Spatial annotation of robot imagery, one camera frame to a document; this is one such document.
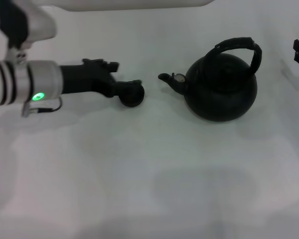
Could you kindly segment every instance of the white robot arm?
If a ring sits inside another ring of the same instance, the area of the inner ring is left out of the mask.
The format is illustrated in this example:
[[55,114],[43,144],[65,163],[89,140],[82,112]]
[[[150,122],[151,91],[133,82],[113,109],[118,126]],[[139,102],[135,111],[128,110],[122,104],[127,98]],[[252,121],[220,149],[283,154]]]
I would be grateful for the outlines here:
[[83,65],[58,66],[53,61],[28,61],[26,51],[33,43],[56,36],[54,20],[31,0],[0,0],[0,30],[8,38],[6,58],[0,61],[0,106],[23,103],[22,116],[27,117],[55,111],[31,109],[30,103],[60,99],[62,94],[119,96],[128,107],[138,106],[144,99],[140,80],[115,81],[111,73],[118,70],[116,62],[85,59]]

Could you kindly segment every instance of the kettle handle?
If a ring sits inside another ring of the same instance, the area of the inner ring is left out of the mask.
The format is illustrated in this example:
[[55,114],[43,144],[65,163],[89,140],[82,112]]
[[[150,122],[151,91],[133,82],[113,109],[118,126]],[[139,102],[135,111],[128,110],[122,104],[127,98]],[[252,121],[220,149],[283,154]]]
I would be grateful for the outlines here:
[[204,70],[207,68],[208,63],[211,62],[212,58],[224,51],[234,49],[249,49],[254,51],[253,60],[251,62],[249,70],[246,73],[248,77],[254,75],[260,67],[263,51],[261,50],[260,46],[252,40],[251,37],[232,38],[216,45],[215,48],[208,52],[205,56],[205,59],[202,64],[203,74]]

